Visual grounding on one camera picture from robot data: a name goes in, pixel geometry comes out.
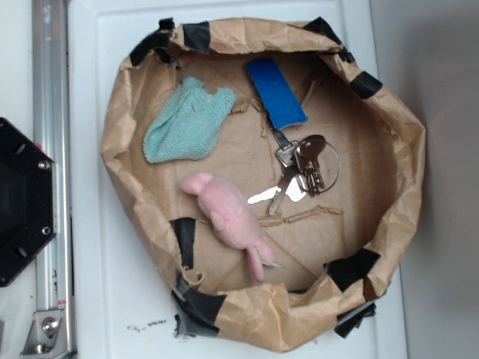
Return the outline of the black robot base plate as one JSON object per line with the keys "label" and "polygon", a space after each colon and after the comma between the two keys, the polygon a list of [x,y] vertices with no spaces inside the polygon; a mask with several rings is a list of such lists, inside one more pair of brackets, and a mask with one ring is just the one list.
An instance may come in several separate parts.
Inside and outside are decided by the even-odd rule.
{"label": "black robot base plate", "polygon": [[55,235],[54,162],[1,119],[1,287],[9,286]]}

